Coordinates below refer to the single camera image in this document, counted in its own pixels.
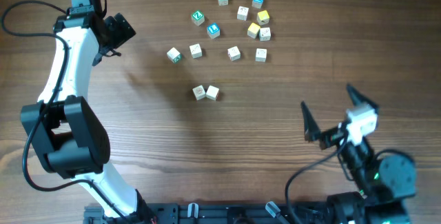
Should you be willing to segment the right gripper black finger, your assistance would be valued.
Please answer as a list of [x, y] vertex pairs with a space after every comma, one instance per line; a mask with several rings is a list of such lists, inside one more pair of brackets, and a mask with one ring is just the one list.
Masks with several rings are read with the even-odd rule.
[[359, 106], [363, 103], [367, 103], [375, 110], [376, 114], [378, 113], [379, 105], [367, 96], [360, 93], [357, 89], [355, 89], [355, 87], [352, 86], [352, 84], [348, 83], [346, 85], [346, 90], [354, 106]]
[[314, 120], [306, 103], [302, 101], [300, 106], [304, 120], [305, 140], [308, 142], [314, 142], [320, 138], [321, 135], [320, 128], [318, 127], [318, 124]]

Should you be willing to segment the wooden block red dog picture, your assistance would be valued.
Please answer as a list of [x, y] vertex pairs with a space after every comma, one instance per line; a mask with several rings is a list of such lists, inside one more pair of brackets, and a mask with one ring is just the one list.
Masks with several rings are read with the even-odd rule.
[[196, 86], [192, 89], [194, 96], [197, 101], [204, 99], [206, 97], [206, 91], [202, 85]]

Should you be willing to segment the plain wooden block green side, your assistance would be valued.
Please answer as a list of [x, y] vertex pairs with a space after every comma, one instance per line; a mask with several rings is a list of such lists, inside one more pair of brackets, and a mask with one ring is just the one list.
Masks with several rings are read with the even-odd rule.
[[206, 91], [206, 97], [215, 101], [218, 98], [219, 92], [220, 90], [217, 87], [210, 85]]

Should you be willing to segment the wooden block sketch picture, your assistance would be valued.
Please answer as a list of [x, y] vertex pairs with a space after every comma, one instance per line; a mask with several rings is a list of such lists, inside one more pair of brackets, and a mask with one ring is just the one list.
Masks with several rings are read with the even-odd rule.
[[270, 28], [261, 28], [259, 32], [260, 41], [269, 41], [271, 39]]

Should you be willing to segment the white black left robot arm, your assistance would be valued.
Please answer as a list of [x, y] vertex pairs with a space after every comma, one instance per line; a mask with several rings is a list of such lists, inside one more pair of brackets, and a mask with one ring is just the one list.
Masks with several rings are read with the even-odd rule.
[[87, 101], [92, 68], [135, 34], [120, 13], [106, 19], [93, 12], [60, 16], [48, 82], [37, 102], [21, 110], [28, 135], [22, 161], [26, 181], [42, 192], [60, 189], [38, 186], [30, 178], [26, 159], [32, 148], [46, 172], [67, 181], [63, 187], [85, 188], [103, 208], [107, 223], [157, 220], [139, 191], [110, 163], [109, 137]]

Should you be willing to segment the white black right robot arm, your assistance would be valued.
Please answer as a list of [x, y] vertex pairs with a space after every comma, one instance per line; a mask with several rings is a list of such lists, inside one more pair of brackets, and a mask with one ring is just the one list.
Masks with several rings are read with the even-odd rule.
[[321, 131], [306, 103], [301, 104], [305, 140], [321, 150], [335, 148], [347, 180], [357, 191], [328, 196], [327, 223], [410, 223], [406, 198], [416, 195], [416, 162], [405, 152], [375, 152], [368, 136], [378, 127], [379, 105], [352, 85], [346, 87], [353, 107], [344, 121]]

